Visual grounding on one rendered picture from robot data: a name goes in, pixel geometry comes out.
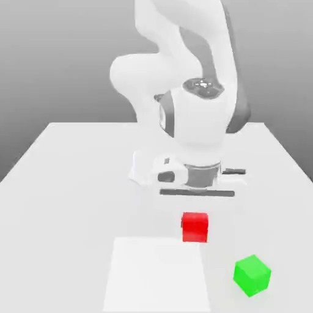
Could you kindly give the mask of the small green cube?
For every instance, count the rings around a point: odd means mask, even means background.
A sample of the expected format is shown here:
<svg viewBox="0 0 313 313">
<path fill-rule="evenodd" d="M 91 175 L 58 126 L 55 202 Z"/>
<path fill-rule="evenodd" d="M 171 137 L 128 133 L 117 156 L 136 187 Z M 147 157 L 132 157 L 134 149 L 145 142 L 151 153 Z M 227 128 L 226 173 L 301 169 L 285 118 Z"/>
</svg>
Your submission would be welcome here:
<svg viewBox="0 0 313 313">
<path fill-rule="evenodd" d="M 266 290 L 270 278 L 271 269 L 255 254 L 235 262 L 233 280 L 248 297 Z"/>
</svg>

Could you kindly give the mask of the small red cube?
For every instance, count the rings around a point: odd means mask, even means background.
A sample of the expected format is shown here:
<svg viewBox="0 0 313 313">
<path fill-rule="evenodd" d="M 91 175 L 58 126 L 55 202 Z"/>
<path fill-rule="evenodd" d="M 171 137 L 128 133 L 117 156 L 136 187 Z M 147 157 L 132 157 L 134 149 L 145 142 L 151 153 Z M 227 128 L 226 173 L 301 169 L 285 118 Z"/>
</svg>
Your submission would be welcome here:
<svg viewBox="0 0 313 313">
<path fill-rule="evenodd" d="M 206 243 L 208 240 L 208 214 L 184 212 L 181 218 L 183 242 Z"/>
</svg>

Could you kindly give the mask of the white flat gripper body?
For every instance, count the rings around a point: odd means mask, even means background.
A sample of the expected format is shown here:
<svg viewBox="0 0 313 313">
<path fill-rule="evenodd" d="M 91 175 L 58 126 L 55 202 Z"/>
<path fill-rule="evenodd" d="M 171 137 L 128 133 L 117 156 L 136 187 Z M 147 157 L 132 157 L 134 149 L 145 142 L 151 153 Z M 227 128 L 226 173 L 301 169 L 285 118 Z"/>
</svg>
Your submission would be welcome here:
<svg viewBox="0 0 313 313">
<path fill-rule="evenodd" d="M 187 187 L 161 187 L 159 206 L 223 206 L 237 200 L 237 192 L 229 188 L 194 189 Z"/>
</svg>

